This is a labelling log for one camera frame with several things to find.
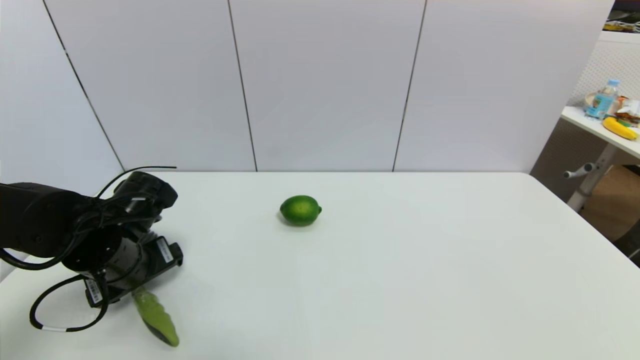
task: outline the lime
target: lime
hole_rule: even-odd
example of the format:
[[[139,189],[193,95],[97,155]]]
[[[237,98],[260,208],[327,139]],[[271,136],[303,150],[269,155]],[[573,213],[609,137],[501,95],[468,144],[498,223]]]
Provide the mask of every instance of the lime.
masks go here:
[[[284,200],[280,205],[282,216],[293,225],[306,226],[316,221],[322,208],[311,196],[297,195]]]

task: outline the white tabletop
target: white tabletop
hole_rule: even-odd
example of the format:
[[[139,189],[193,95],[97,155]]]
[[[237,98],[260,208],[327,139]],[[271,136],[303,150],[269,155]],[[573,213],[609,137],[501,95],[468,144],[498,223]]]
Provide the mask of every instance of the white tabletop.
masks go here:
[[[0,282],[2,360],[637,359],[640,271],[527,175],[159,176],[179,198],[153,229],[184,265],[150,289],[180,346],[130,297],[87,331],[32,328],[32,301],[73,275],[59,265]],[[323,207],[309,227],[277,216],[297,194]],[[82,290],[39,317],[89,322]]]
[[[562,115],[562,119],[575,124],[586,131],[594,134],[595,136],[605,140],[608,143],[615,145],[617,148],[622,149],[629,154],[640,158],[640,142],[635,140],[627,140],[621,136],[618,136],[602,126],[602,121],[587,117],[584,114],[582,108],[573,106],[565,106]]]

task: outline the label sticker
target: label sticker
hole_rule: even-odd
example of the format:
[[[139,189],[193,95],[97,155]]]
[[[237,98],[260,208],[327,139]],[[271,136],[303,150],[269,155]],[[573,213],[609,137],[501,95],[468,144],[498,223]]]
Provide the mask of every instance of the label sticker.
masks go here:
[[[84,284],[87,290],[89,290],[89,295],[91,295],[91,300],[94,304],[102,301],[102,294],[100,293],[100,289],[98,289],[98,284],[93,279],[85,279]]]
[[[162,254],[162,257],[164,258],[164,262],[170,263],[173,261],[173,255],[171,255],[171,251],[169,250],[169,245],[166,244],[166,240],[164,238],[158,238],[156,243],[160,249],[160,254]]]

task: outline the metal cylinder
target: metal cylinder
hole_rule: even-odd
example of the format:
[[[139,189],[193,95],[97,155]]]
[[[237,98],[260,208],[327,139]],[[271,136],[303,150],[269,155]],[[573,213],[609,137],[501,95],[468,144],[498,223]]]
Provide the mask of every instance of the metal cylinder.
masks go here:
[[[115,225],[92,231],[63,264],[91,278],[104,269],[107,284],[123,290],[144,284],[149,271],[147,253]]]

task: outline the white backdrop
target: white backdrop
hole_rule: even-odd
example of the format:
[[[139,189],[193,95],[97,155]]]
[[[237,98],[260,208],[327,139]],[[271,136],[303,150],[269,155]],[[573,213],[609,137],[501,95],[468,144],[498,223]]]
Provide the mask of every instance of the white backdrop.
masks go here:
[[[41,0],[3,0],[0,157],[4,183],[93,195],[122,171]]]
[[[424,0],[231,0],[258,170],[391,171]]]
[[[424,0],[46,1],[125,167],[183,170],[528,172],[612,5],[429,0],[415,57]]]
[[[255,171],[227,0],[46,0],[125,168]]]
[[[396,171],[529,172],[611,0],[428,0]]]

